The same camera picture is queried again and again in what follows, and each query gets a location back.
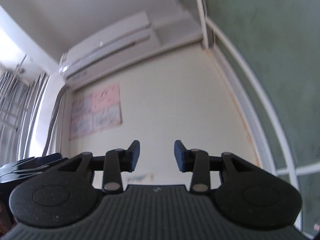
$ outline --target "cream wall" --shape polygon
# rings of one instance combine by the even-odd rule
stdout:
[[[186,148],[200,148],[216,156],[229,151],[256,164],[236,107],[200,45],[135,64],[75,92],[74,97],[118,81],[122,125],[71,141],[71,156],[84,151],[104,155],[139,140],[140,158],[133,174],[153,173],[153,181],[142,181],[146,184],[190,184],[191,173],[179,172],[174,158],[177,139]],[[100,172],[93,184],[101,187]],[[219,184],[214,173],[212,186]]]

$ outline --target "air conditioner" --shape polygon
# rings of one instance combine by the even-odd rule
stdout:
[[[60,74],[75,90],[130,64],[202,39],[199,23],[187,12],[160,22],[151,22],[143,11],[102,29],[62,55]]]

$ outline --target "ribbed black surface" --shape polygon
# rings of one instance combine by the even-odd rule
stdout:
[[[294,227],[274,231],[241,228],[223,218],[209,198],[185,186],[129,186],[104,197],[84,220],[64,228],[19,224],[3,240],[305,240]]]

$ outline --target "paper notice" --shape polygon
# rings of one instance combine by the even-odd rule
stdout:
[[[119,83],[115,83],[73,102],[70,139],[120,124],[120,87]]]

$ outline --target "curtain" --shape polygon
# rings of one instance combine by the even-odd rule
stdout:
[[[29,157],[37,111],[49,76],[42,72],[29,86],[10,71],[0,77],[0,166]]]

